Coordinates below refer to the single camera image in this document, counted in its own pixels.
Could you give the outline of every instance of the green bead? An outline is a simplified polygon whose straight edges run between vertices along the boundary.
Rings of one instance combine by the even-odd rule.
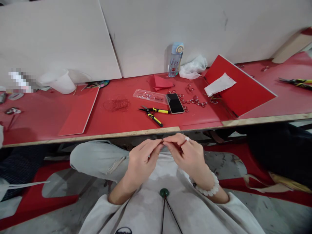
[[[169,191],[166,188],[162,188],[159,192],[159,194],[161,195],[161,197],[165,198],[169,196]]]

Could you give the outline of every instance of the phone screen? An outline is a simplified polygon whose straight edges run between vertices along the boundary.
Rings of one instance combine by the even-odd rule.
[[[181,113],[184,112],[184,108],[180,102],[180,99],[176,93],[174,94],[166,94],[167,100],[169,103],[169,107],[171,110],[171,113]]]

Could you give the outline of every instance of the gray pants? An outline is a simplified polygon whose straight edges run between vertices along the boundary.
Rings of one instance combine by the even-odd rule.
[[[107,173],[116,160],[127,157],[113,172]],[[118,183],[126,173],[129,151],[123,150],[108,140],[95,140],[79,144],[72,151],[71,167],[97,178]]]

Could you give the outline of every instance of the finger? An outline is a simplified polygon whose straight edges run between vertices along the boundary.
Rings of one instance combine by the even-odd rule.
[[[198,142],[191,140],[191,139],[188,142],[191,143],[192,146],[198,145]]]
[[[159,144],[159,145],[152,151],[152,153],[150,154],[150,157],[149,157],[149,161],[148,161],[149,164],[151,164],[151,165],[155,164],[155,165],[156,165],[156,162],[157,162],[159,153],[160,153],[160,151],[162,150],[163,147],[164,147],[163,144]]]
[[[141,144],[134,147],[133,149],[141,150],[144,146],[146,146],[146,144],[148,144],[151,141],[152,141],[151,139],[146,139],[145,141],[141,142]]]
[[[165,137],[163,140],[178,143],[178,145],[181,145],[185,141],[185,138],[186,136],[182,133],[177,133],[174,136]]]
[[[152,151],[162,142],[162,139],[157,139],[147,143],[140,151],[144,152],[144,156],[149,156]]]
[[[182,159],[182,155],[173,143],[164,141],[163,145],[168,148],[175,162],[179,162]]]
[[[164,141],[167,141],[167,142],[173,142],[173,143],[177,143],[179,146],[181,144],[183,144],[183,142],[185,142],[185,138],[186,136],[183,135],[182,133],[177,133],[176,135],[174,136],[169,136],[169,137],[165,137],[163,140]],[[187,149],[188,147],[190,146],[194,146],[196,145],[196,141],[193,141],[191,139],[189,139],[188,142],[185,142],[182,146],[181,146],[181,149]]]

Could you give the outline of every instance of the pliers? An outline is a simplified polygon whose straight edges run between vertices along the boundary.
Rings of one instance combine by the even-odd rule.
[[[281,82],[286,82],[286,83],[290,83],[290,84],[293,84],[295,86],[298,86],[298,87],[301,87],[301,88],[305,88],[305,89],[308,89],[308,90],[311,90],[312,91],[312,85],[306,85],[304,83],[312,83],[312,80],[302,80],[302,79],[296,79],[296,80],[285,80],[283,78],[280,78],[279,77],[279,81]]]
[[[165,113],[165,114],[170,114],[171,111],[168,110],[161,110],[161,109],[157,109],[157,108],[146,108],[145,106],[142,106],[144,109],[138,109],[138,110],[143,110],[147,113],[148,117],[150,117],[152,120],[154,120],[159,126],[163,127],[163,124],[156,119],[156,117],[153,115],[155,112],[160,112],[160,113]]]

